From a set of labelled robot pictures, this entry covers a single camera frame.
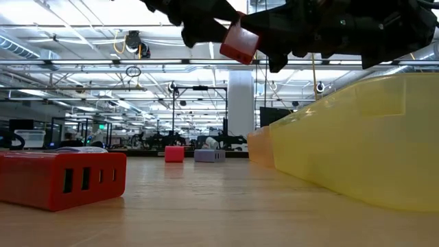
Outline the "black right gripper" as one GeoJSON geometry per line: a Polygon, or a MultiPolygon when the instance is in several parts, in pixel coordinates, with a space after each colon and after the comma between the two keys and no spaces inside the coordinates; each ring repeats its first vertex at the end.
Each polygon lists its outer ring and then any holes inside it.
{"type": "MultiPolygon", "coordinates": [[[[319,53],[361,56],[367,69],[428,46],[438,26],[434,0],[306,0],[309,29],[300,48],[319,53]]],[[[258,50],[268,58],[270,72],[278,73],[294,47],[294,19],[298,1],[241,18],[241,26],[260,38],[258,50]]]]}

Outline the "red rectangular charger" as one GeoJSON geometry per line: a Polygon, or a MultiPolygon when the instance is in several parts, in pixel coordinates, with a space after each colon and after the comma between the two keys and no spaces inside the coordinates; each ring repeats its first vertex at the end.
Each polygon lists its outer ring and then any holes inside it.
{"type": "Polygon", "coordinates": [[[242,12],[238,14],[239,20],[228,28],[219,52],[241,64],[249,65],[257,51],[260,37],[241,26],[241,19],[246,14],[242,12]]]}

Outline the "lavender multi-port charger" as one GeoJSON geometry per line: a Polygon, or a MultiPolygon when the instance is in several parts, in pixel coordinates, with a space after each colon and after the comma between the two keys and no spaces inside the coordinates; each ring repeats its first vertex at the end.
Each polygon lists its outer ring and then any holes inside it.
{"type": "Polygon", "coordinates": [[[194,151],[195,162],[203,163],[219,163],[226,160],[226,152],[224,150],[200,149],[194,151]]]}

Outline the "pinkish red cube charger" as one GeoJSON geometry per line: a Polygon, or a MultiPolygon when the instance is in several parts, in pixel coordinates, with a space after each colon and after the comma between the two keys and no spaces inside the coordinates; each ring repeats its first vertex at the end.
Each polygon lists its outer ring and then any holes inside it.
{"type": "Polygon", "coordinates": [[[166,146],[165,162],[182,163],[185,159],[185,148],[182,146],[166,146]]]}

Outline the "red four-port charger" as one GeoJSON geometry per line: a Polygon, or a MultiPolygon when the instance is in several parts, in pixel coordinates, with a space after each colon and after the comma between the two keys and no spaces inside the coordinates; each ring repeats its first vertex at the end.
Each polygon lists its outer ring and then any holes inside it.
{"type": "Polygon", "coordinates": [[[123,153],[0,152],[0,201],[61,211],[121,196],[123,153]]]}

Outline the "long ceiling light strip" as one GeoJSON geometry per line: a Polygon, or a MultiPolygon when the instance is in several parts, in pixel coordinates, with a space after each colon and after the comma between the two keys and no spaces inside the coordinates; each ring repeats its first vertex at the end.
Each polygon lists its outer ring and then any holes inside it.
{"type": "MultiPolygon", "coordinates": [[[[267,64],[266,60],[253,60],[250,64],[267,64]]],[[[287,65],[312,65],[312,60],[288,60],[287,65]]],[[[315,60],[316,65],[361,65],[360,60],[315,60]]],[[[0,60],[0,65],[121,65],[121,64],[194,64],[239,65],[235,60],[220,59],[155,59],[155,60],[0,60]]],[[[439,66],[439,60],[393,60],[381,62],[382,66],[439,66]]]]}

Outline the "black monitor screen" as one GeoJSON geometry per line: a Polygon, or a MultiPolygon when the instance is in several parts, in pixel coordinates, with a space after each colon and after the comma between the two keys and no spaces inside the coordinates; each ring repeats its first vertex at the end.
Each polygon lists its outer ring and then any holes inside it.
{"type": "Polygon", "coordinates": [[[293,110],[284,108],[260,107],[260,126],[269,126],[271,123],[288,116],[293,110]]]}

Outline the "orange translucent tray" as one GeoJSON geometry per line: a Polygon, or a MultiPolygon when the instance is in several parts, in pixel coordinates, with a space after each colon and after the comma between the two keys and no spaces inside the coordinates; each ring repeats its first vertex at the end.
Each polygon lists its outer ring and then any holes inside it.
{"type": "Polygon", "coordinates": [[[264,126],[247,135],[249,159],[260,166],[275,168],[270,127],[264,126]]]}

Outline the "yellow translucent tray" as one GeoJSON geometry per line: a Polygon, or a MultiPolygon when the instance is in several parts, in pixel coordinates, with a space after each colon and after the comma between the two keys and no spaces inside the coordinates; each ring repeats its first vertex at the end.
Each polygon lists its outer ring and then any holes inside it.
{"type": "Polygon", "coordinates": [[[277,170],[368,204],[439,212],[439,73],[358,81],[270,125],[277,170]]]}

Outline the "clear plastic storage bin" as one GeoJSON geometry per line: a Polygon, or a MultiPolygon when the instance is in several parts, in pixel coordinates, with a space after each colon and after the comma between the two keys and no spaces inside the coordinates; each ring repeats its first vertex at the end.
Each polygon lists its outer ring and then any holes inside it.
{"type": "Polygon", "coordinates": [[[42,148],[44,146],[44,130],[15,130],[14,134],[24,139],[24,148],[42,148]]]}

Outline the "black rectangular screen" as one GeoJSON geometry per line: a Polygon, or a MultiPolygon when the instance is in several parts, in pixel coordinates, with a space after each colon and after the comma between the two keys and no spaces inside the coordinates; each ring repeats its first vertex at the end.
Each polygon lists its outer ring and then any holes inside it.
{"type": "Polygon", "coordinates": [[[33,119],[10,119],[9,120],[9,131],[14,132],[15,130],[33,130],[34,120],[33,119]]]}

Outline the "black curved object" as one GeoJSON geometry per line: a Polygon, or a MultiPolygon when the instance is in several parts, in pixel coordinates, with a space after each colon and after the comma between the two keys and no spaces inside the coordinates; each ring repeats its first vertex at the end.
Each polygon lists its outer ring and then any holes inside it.
{"type": "Polygon", "coordinates": [[[22,150],[25,146],[25,140],[9,130],[0,129],[0,148],[9,148],[10,150],[22,150]]]}

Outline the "tall black gantry frame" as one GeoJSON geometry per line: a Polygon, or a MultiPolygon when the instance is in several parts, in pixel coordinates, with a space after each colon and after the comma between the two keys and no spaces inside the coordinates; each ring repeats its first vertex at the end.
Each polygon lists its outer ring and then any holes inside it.
{"type": "MultiPolygon", "coordinates": [[[[214,90],[225,102],[225,117],[222,121],[222,131],[224,135],[228,135],[228,91],[226,87],[218,87],[218,86],[178,86],[178,90],[182,89],[182,92],[179,94],[179,96],[182,96],[186,90],[192,90],[192,91],[209,91],[214,90]],[[218,91],[219,90],[225,91],[225,96],[223,97],[218,91]]],[[[176,110],[176,95],[172,94],[172,121],[171,121],[171,131],[175,132],[175,110],[176,110]]]]}

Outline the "black aluminium table frame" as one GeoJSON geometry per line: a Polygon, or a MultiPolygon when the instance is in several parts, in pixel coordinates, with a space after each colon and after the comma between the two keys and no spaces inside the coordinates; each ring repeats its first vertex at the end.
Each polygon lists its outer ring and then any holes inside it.
{"type": "MultiPolygon", "coordinates": [[[[135,156],[135,157],[164,157],[164,151],[151,151],[151,150],[122,150],[122,149],[114,149],[109,150],[108,152],[117,152],[124,153],[126,156],[135,156]]],[[[239,152],[239,151],[225,151],[226,158],[248,158],[248,152],[239,152]]]]}

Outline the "grey ceiling air duct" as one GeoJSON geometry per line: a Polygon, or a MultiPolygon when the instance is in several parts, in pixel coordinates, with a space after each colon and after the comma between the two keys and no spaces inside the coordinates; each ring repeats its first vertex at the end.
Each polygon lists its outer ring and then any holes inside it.
{"type": "Polygon", "coordinates": [[[60,59],[60,56],[54,51],[31,46],[2,32],[0,32],[0,51],[6,51],[19,57],[17,62],[0,62],[0,64],[37,65],[50,71],[60,69],[60,65],[53,62],[53,60],[60,59]]]}

